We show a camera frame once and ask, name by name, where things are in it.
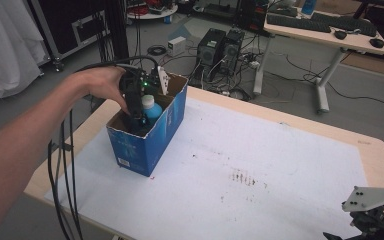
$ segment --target forearm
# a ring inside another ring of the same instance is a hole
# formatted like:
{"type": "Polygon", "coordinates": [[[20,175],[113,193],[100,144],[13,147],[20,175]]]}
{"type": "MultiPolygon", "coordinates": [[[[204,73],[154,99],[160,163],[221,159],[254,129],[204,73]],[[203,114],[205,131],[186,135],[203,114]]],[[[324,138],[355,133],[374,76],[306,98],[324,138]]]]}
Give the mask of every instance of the forearm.
{"type": "Polygon", "coordinates": [[[52,133],[74,102],[88,93],[70,76],[33,108],[0,130],[0,221],[24,190],[52,133]]]}

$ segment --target hand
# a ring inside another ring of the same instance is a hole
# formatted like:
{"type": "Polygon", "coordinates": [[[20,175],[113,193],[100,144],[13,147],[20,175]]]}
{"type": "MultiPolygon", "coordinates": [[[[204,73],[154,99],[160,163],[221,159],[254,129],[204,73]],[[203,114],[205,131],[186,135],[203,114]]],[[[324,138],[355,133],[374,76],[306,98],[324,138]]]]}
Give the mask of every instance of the hand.
{"type": "Polygon", "coordinates": [[[98,98],[112,99],[116,101],[121,110],[127,114],[127,104],[119,90],[121,76],[126,72],[121,67],[91,68],[72,75],[73,78],[82,78],[86,82],[86,94],[98,98]]]}

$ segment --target computer mouse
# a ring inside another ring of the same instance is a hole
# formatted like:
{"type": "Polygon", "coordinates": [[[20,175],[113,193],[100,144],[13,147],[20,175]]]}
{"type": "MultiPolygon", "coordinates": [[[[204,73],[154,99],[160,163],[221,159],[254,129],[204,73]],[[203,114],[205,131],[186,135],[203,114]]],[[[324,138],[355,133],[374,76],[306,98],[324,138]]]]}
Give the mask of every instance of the computer mouse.
{"type": "Polygon", "coordinates": [[[336,37],[337,39],[340,39],[340,40],[343,40],[344,38],[347,37],[347,33],[346,33],[346,32],[344,32],[344,31],[338,31],[338,30],[336,30],[335,33],[334,33],[333,35],[335,35],[335,37],[336,37]]]}
{"type": "Polygon", "coordinates": [[[379,38],[372,38],[369,42],[375,48],[383,48],[384,45],[384,41],[379,38]]]}

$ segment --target person's arm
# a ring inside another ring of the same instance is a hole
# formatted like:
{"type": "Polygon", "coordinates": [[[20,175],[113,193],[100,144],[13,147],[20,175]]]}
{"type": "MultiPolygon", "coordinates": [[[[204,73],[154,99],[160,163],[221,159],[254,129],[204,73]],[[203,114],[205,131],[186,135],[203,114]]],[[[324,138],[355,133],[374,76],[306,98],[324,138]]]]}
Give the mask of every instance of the person's arm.
{"type": "Polygon", "coordinates": [[[119,67],[85,70],[62,81],[48,96],[0,130],[0,223],[27,186],[55,129],[76,100],[87,94],[112,99],[127,112],[119,67]]]}

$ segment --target blue cardboard box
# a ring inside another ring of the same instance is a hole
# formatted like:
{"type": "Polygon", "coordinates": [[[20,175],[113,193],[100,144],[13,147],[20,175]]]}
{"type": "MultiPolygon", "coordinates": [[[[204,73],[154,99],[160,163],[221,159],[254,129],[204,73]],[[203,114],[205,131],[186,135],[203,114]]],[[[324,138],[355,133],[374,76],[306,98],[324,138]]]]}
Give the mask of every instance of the blue cardboard box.
{"type": "Polygon", "coordinates": [[[126,114],[121,111],[107,123],[117,164],[147,177],[176,133],[185,112],[187,79],[168,75],[168,94],[154,96],[155,102],[163,108],[163,113],[145,136],[128,132],[128,126],[122,120],[126,114]]]}

